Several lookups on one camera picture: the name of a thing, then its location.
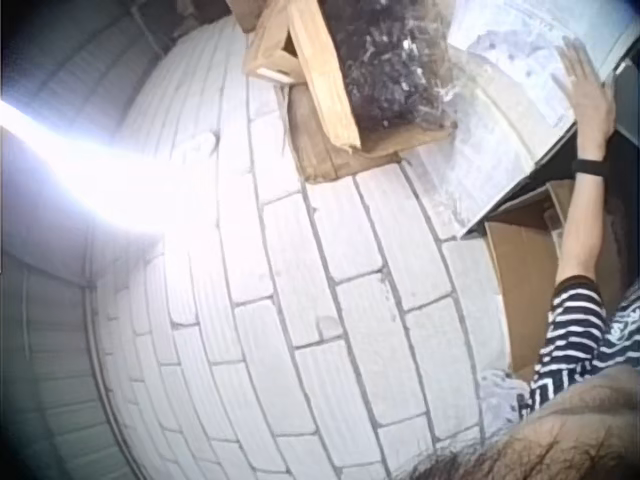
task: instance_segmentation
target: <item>watch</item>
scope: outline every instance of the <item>watch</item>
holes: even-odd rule
[[[609,178],[609,164],[595,160],[583,160],[581,158],[573,162],[573,173],[586,173],[604,179]]]

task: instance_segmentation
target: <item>plastic bag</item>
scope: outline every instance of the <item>plastic bag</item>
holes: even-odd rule
[[[325,0],[322,8],[360,130],[450,125],[446,37],[429,20],[435,2]]]

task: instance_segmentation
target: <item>cardboard box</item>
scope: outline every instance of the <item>cardboard box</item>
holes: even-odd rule
[[[558,235],[549,223],[556,216],[564,226],[572,192],[571,180],[550,182],[504,205],[485,222],[506,314],[511,369],[527,382],[544,345],[558,269]],[[607,311],[615,311],[624,292],[610,221],[605,221],[596,276]]]
[[[308,183],[330,182],[401,160],[397,153],[368,158],[333,145],[322,129],[307,85],[279,89],[278,102],[298,173]]]
[[[304,73],[289,33],[288,0],[270,0],[244,57],[247,75],[281,85],[304,83]]]
[[[318,0],[289,0],[291,37],[318,110],[322,127],[331,142],[367,157],[408,150],[448,137],[451,128],[427,131],[408,125],[381,132],[360,132],[342,77],[338,55],[329,35]],[[435,59],[445,63],[445,58]]]
[[[253,32],[264,10],[265,0],[226,0],[244,33]]]

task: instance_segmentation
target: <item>hair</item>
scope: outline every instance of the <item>hair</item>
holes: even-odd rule
[[[552,441],[544,448],[523,439],[477,444],[427,457],[398,480],[640,479],[640,458],[603,448],[605,440],[570,447]]]

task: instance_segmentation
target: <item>gray wall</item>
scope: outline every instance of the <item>gray wall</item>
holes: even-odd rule
[[[64,135],[109,143],[159,61],[126,5],[59,0],[31,12],[12,38],[3,38],[3,100]],[[142,15],[157,43],[169,48],[175,6],[149,0]],[[83,281],[88,213],[14,137],[3,135],[2,149],[3,248]]]
[[[4,255],[3,431],[43,479],[134,478],[93,377],[83,289]]]

